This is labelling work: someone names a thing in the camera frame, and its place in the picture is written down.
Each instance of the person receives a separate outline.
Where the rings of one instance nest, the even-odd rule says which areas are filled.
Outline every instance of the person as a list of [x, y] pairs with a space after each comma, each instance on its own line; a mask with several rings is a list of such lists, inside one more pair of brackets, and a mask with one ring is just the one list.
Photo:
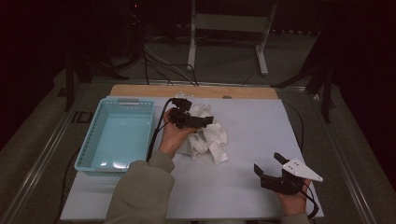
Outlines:
[[[170, 174], [175, 168], [172, 159], [188, 135], [196, 132], [193, 128], [177, 128], [169, 121], [169, 112], [170, 110], [163, 115], [163, 138], [159, 149], [153, 152], [148, 162], [132, 162], [115, 187], [106, 214], [106, 224], [165, 222], [169, 197], [175, 183]], [[285, 213], [281, 218], [282, 224], [309, 223], [304, 195], [276, 195]]]

